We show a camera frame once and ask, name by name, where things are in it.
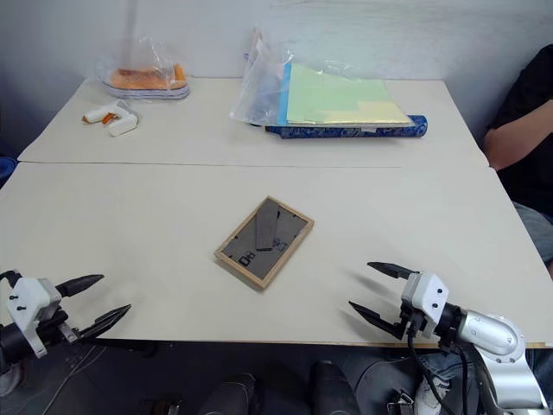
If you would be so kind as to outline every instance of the black shirt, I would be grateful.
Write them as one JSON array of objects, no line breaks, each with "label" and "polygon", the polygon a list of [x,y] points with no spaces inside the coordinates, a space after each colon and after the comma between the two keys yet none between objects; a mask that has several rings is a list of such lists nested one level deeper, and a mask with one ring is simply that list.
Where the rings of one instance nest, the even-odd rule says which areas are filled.
[{"label": "black shirt", "polygon": [[[490,128],[521,118],[548,99],[553,99],[553,44],[540,50],[520,73]],[[498,175],[511,200],[553,215],[553,134]]]}]

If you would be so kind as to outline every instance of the stack of paper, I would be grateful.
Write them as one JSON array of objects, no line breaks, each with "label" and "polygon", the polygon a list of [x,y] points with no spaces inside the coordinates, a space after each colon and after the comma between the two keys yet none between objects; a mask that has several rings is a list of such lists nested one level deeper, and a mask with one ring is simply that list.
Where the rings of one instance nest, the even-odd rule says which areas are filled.
[{"label": "stack of paper", "polygon": [[350,79],[296,63],[284,68],[280,125],[410,125],[382,80]]}]

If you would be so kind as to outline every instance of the orange object in plastic bag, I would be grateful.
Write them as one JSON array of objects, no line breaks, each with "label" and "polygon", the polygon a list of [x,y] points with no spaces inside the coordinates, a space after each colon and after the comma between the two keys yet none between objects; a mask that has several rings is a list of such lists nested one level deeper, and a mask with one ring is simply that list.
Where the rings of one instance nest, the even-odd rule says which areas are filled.
[{"label": "orange object in plastic bag", "polygon": [[155,68],[119,68],[111,75],[110,83],[121,89],[177,89],[187,84],[184,70],[179,64],[173,65],[173,73],[169,76]]}]

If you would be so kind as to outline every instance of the robotic arm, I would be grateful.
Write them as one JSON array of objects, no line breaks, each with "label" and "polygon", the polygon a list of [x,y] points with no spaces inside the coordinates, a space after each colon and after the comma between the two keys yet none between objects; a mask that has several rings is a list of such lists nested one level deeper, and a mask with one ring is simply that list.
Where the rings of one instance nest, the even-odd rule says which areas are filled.
[{"label": "robotic arm", "polygon": [[100,316],[88,329],[71,329],[66,323],[68,315],[60,307],[61,299],[86,290],[103,277],[88,275],[54,286],[45,278],[24,278],[17,271],[0,274],[0,280],[6,278],[13,289],[8,311],[14,321],[0,325],[0,375],[27,357],[43,357],[48,347],[59,342],[98,337],[123,318],[130,304]]},{"label": "robotic arm", "polygon": [[524,336],[503,316],[485,316],[448,303],[448,288],[429,272],[399,265],[370,262],[389,277],[407,280],[402,294],[400,322],[389,323],[372,310],[350,302],[370,324],[401,340],[407,330],[414,337],[440,337],[439,347],[450,352],[463,346],[474,357],[482,403],[488,415],[550,415],[536,378],[528,367]]}]

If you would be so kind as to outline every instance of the black cable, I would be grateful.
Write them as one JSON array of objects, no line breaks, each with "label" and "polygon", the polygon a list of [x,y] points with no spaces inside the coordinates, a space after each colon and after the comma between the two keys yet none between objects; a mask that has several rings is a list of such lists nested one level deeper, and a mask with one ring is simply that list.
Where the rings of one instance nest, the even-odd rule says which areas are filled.
[{"label": "black cable", "polygon": [[444,409],[445,412],[448,413],[448,415],[455,415],[455,412],[453,412],[449,408],[449,406],[444,404],[443,399],[440,398],[440,394],[435,388],[434,381],[432,380],[432,373],[424,366],[423,361],[421,361],[421,358],[418,356],[418,354],[416,354],[415,347],[413,346],[413,334],[409,332],[407,333],[407,347],[409,348],[409,351],[411,352],[416,364],[423,371],[424,379],[426,379],[426,381],[429,383],[430,389],[432,389],[432,393],[434,394],[434,397],[438,401],[438,403],[442,406],[442,409]]},{"label": "black cable", "polygon": [[463,415],[468,415],[468,363],[464,350],[459,347],[459,356],[463,362]]}]

